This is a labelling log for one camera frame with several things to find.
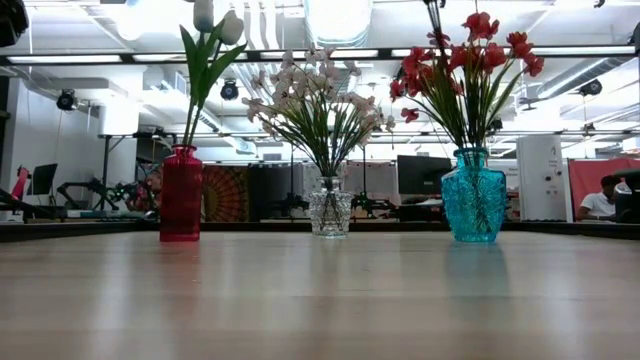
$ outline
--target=vase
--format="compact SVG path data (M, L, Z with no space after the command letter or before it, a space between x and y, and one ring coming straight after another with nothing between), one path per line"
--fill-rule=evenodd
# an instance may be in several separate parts
M163 164L160 241L198 241L202 201L202 161L194 146L174 145Z
M320 191L309 195L309 217L313 235L326 238L345 238L349 233L351 199L353 195L341 191L341 179L321 177Z
M492 243L504 221L507 205L506 176L485 167L484 148L454 152L458 167L444 175L442 200L456 241Z

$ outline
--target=turquoise glass vase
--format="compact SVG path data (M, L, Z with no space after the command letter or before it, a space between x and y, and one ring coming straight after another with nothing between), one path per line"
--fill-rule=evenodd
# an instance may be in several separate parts
M506 177L485 167L484 148L458 149L458 167L444 175L442 200L456 241L492 243L504 221L507 205Z

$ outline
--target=computer monitor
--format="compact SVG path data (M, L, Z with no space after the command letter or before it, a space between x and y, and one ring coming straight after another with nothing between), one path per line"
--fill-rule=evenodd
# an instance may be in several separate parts
M42 165L33 169L27 195L49 195L57 169L58 164Z
M440 178L451 171L451 160L428 156L398 156L398 189L402 195L439 195Z

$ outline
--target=wooden table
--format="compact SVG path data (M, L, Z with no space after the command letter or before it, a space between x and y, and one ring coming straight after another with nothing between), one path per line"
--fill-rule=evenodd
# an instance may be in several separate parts
M0 244L0 359L640 359L640 242L157 239Z

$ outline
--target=man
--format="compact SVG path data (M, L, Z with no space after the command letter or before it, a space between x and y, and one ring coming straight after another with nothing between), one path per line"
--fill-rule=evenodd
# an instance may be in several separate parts
M602 192L589 194L582 200L576 220L616 221L615 187L620 179L607 175L600 180Z

